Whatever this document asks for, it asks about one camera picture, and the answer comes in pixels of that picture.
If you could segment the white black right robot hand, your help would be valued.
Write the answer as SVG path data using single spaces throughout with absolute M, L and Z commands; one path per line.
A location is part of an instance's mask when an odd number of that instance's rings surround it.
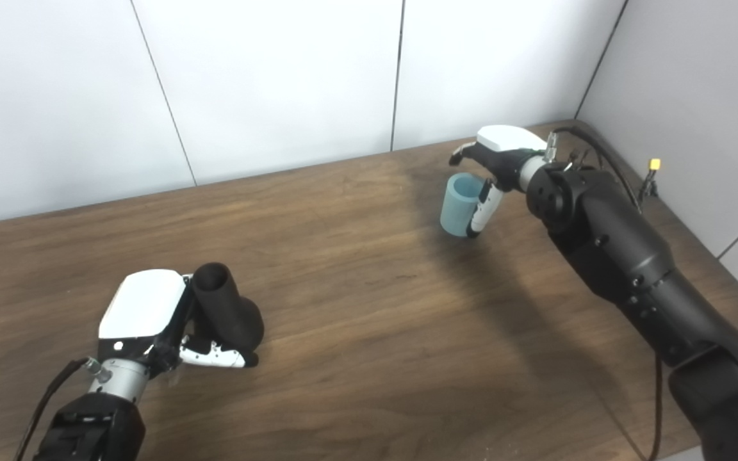
M 448 164 L 475 161 L 489 177 L 459 173 L 447 182 L 440 225 L 452 236 L 477 238 L 488 225 L 504 196 L 527 191 L 537 170 L 548 165 L 548 142 L 513 125 L 487 125 L 475 140 L 454 149 Z

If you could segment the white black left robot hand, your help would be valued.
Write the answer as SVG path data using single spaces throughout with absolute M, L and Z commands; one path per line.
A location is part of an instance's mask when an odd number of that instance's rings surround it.
M 227 266 L 144 270 L 127 275 L 102 316 L 97 359 L 135 362 L 150 378 L 181 364 L 254 368 L 264 335 L 258 306 L 238 292 Z

